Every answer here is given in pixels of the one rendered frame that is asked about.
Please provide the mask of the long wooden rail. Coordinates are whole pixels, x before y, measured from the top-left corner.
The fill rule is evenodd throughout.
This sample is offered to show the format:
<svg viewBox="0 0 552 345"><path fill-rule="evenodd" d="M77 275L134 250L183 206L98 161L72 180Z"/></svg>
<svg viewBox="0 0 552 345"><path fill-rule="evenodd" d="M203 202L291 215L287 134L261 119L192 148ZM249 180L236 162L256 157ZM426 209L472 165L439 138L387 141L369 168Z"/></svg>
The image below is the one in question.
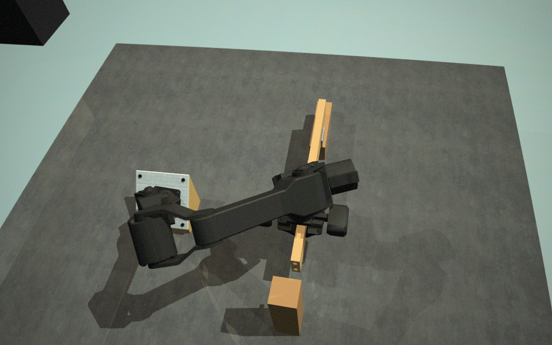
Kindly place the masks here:
<svg viewBox="0 0 552 345"><path fill-rule="evenodd" d="M319 160L325 115L326 100L319 99L308 163ZM291 256L291 268L294 272L301 272L302 260L304 257L306 229L307 226L297 225Z"/></svg>

